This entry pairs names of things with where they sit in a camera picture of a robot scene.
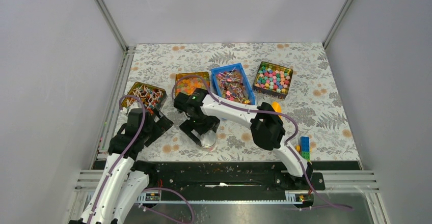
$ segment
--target green block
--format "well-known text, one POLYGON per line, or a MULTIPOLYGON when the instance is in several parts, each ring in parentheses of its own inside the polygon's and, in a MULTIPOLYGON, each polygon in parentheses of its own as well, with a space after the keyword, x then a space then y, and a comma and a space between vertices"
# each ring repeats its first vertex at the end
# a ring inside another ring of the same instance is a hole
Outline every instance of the green block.
POLYGON ((305 151, 302 151, 302 157, 305 159, 305 160, 307 160, 307 161, 309 161, 310 160, 310 153, 309 152, 305 152, 305 151))

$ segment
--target white wall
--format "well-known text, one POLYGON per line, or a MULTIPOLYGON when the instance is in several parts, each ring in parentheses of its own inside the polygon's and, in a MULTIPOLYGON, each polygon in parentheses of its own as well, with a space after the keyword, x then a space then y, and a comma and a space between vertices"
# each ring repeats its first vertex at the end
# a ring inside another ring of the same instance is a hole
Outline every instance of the white wall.
POLYGON ((126 42, 323 41, 345 0, 104 0, 126 42))
POLYGON ((0 223, 59 224, 122 51, 93 0, 0 1, 0 223))
POLYGON ((328 48, 392 223, 430 223, 432 0, 355 0, 328 48))

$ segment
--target robotic arm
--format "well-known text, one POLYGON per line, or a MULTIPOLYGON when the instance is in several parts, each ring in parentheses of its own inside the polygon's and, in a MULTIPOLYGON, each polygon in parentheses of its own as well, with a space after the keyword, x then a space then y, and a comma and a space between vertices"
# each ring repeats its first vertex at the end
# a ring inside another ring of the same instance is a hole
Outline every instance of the robotic arm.
POLYGON ((294 178, 297 178, 296 180, 307 184, 301 165, 306 169, 307 176, 309 177, 312 175, 312 165, 300 155, 298 155, 300 161, 297 160, 289 149, 290 147, 294 149, 293 146, 290 144, 287 146, 284 145, 288 137, 285 135, 283 122, 279 116, 251 112, 257 110, 274 111, 270 104, 263 102, 261 106, 246 105, 216 95, 214 96, 225 104, 241 107, 247 111, 241 111, 217 102, 204 89, 195 89, 194 93, 190 96, 179 93, 174 100, 174 107, 186 112, 186 115, 190 118, 180 126, 183 132, 194 140, 195 143, 203 146, 203 141, 205 141, 204 136, 207 133, 212 134, 211 132, 216 132, 219 126, 218 118, 237 122, 251 129, 253 141, 258 147, 273 151, 286 166, 288 172, 294 178))
MULTIPOLYGON (((216 131, 220 119, 224 118, 250 128, 254 143, 265 150, 272 151, 281 159, 290 175, 292 186, 299 188, 308 187, 308 180, 312 176, 312 165, 293 152, 292 145, 284 145, 288 138, 285 135, 283 122, 278 115, 257 113, 253 111, 274 111, 272 106, 263 102, 260 106, 244 105, 216 96, 223 101, 223 105, 209 95, 207 90, 195 89, 190 96, 179 93, 174 100, 174 107, 185 112, 188 120, 180 125, 180 129, 186 133, 197 145, 201 147, 211 146, 216 140, 216 131)), ((156 184, 156 169, 153 164, 136 161, 138 153, 144 146, 150 145, 172 126, 172 122, 165 116, 159 117, 154 122, 154 115, 146 113, 146 120, 140 136, 132 147, 119 157, 126 146, 136 134, 138 125, 142 120, 142 110, 132 109, 128 115, 127 124, 124 124, 117 135, 112 138, 109 148, 109 156, 102 179, 96 188, 95 194, 89 205, 84 210, 79 220, 72 220, 69 224, 123 224, 129 210, 137 199, 137 196, 148 186, 156 184)))
POLYGON ((123 224, 143 189, 156 186, 157 173, 154 164, 136 161, 136 159, 144 146, 149 146, 164 134, 171 128, 173 122, 157 109, 153 109, 153 113, 147 111, 138 138, 121 157, 122 152, 137 133, 142 119, 141 108, 131 109, 127 123, 121 126, 110 141, 109 155, 95 194, 80 219, 71 220, 69 224, 123 224))

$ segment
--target blue block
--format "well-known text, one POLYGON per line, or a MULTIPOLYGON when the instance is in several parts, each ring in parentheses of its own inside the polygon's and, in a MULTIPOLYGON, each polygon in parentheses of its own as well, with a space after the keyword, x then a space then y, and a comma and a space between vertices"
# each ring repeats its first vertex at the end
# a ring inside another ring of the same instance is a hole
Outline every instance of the blue block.
POLYGON ((309 137, 302 136, 300 137, 300 150, 303 152, 309 152, 309 137))

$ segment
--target floral tablecloth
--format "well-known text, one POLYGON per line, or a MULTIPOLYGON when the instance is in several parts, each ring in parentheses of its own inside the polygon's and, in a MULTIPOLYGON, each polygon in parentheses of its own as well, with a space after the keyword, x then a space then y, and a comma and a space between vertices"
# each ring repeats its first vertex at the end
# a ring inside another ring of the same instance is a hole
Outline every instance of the floral tablecloth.
MULTIPOLYGON (((299 124, 300 136, 310 137, 311 160, 358 160, 342 102, 336 89, 326 53, 321 43, 212 43, 212 44, 140 44, 136 48, 126 91, 140 81, 165 89, 168 93, 176 73, 210 71, 241 63, 250 83, 262 61, 294 70, 285 100, 278 100, 282 112, 299 124)), ((255 93, 256 104, 272 103, 275 98, 255 93)), ((138 156, 149 161, 268 161, 275 155, 257 147, 249 129, 230 121, 221 121, 218 141, 212 151, 192 142, 178 126, 186 119, 173 107, 171 94, 161 110, 174 126, 138 156)), ((116 131, 126 122, 120 115, 116 131)), ((287 134, 294 126, 284 121, 287 134)))

